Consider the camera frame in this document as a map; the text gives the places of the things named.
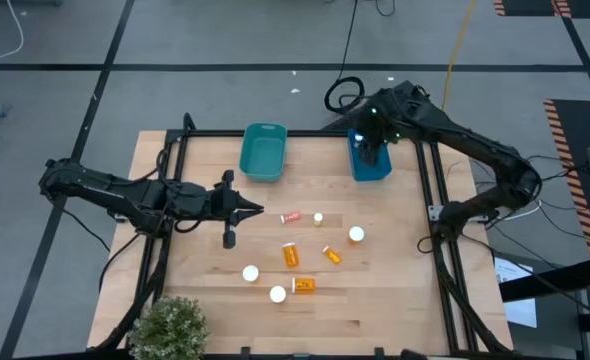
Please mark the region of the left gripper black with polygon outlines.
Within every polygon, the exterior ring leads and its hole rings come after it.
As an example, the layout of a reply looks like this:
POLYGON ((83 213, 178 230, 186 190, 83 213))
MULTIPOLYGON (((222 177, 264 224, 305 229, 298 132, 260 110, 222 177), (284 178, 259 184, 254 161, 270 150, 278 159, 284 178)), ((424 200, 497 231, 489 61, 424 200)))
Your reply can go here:
POLYGON ((250 217, 264 212, 264 206, 245 199, 232 189, 234 171, 225 170, 221 181, 210 192, 210 214, 224 222, 223 247, 232 249, 236 245, 236 226, 250 217))

